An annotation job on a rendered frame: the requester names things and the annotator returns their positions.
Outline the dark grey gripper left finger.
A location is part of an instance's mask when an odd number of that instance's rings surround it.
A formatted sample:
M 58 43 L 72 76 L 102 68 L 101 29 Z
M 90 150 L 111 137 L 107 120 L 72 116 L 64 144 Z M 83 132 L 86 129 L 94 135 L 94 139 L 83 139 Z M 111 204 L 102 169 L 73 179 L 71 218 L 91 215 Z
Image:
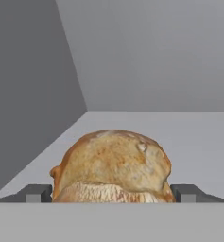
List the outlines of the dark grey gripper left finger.
M 16 194 L 0 198 L 0 202 L 51 202 L 51 184 L 29 184 Z

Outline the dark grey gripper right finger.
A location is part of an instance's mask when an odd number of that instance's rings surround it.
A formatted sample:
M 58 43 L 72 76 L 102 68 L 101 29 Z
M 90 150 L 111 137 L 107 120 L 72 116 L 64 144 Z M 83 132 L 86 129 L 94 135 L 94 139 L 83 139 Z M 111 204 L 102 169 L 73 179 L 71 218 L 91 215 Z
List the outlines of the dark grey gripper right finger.
M 171 190 L 180 203 L 219 203 L 224 202 L 223 198 L 206 194 L 194 184 L 171 184 Z

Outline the brown crusty bread loaf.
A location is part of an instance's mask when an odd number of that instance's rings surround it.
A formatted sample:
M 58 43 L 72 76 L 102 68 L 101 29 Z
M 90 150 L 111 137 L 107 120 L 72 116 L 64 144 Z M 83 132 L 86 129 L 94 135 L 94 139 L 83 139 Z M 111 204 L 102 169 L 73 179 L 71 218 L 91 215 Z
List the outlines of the brown crusty bread loaf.
M 127 130 L 100 130 L 78 139 L 50 170 L 52 200 L 175 202 L 170 173 L 171 162 L 156 141 Z

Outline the grey cabinet interior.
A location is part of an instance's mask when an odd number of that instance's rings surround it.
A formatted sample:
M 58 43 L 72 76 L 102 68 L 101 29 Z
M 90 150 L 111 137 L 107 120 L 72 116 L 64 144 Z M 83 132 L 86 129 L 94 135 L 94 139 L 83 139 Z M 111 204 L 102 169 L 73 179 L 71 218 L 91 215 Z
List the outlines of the grey cabinet interior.
M 133 130 L 224 198 L 224 3 L 0 0 L 0 199 L 80 136 Z

